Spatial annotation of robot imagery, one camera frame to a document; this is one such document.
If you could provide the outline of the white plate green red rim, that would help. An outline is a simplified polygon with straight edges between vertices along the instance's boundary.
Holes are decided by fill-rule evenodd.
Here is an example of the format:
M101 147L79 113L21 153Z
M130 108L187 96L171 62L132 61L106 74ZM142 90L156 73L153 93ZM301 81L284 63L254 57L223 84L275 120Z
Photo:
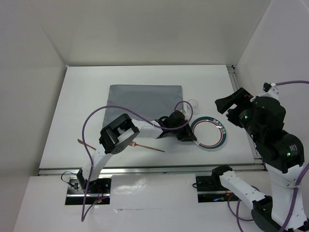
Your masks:
M224 125L210 116L202 116L195 119L190 128L197 139L194 143L205 150L217 150L227 140L227 132Z

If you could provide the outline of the grey cloth placemat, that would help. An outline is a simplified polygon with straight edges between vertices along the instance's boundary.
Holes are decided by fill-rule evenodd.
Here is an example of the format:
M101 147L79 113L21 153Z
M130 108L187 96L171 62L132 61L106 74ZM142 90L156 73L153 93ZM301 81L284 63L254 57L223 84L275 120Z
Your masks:
M107 105L127 108L153 121L169 116L182 100L181 86L111 85Z

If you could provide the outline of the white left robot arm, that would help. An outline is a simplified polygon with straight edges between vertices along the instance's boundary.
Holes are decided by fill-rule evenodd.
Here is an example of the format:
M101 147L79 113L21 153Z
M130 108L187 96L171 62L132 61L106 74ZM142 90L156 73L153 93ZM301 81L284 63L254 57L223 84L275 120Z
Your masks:
M123 152L137 137L161 139L176 137L181 142L196 142L192 129L182 112L146 122L122 114L100 131L99 146L91 154L90 162L77 173L78 187L85 193L93 191L99 174L113 155Z

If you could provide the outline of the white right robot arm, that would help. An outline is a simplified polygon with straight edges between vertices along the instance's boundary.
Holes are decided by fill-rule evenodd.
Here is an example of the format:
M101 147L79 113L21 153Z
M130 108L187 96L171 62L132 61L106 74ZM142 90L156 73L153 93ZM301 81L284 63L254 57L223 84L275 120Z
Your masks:
M283 128L286 110L280 104L276 85L265 83L263 90L263 94L253 96L240 88L215 104L219 113L251 137L269 173L272 194L257 191L228 165L213 169L211 185L232 191L265 232L306 232L309 220L304 212L301 180L309 167L304 163L304 147Z

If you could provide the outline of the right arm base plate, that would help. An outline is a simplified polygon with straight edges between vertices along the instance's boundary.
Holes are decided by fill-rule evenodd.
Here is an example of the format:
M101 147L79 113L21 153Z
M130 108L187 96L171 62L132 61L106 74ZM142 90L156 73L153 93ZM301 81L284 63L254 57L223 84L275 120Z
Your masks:
M192 187L197 190L197 199L199 203L214 203L237 201L236 197L231 191L224 187L215 186L210 176L196 176L196 182Z

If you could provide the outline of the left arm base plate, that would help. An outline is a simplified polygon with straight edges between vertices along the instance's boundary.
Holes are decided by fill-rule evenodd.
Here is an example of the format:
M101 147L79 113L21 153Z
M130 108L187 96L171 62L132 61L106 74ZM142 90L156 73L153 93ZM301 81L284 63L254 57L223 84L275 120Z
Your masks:
M61 181L67 184L65 205L82 205L84 200L84 189L79 183L76 174L64 172L60 176ZM97 201L98 205L110 204L111 177L99 178L93 187L89 187L86 195L85 205L91 205Z

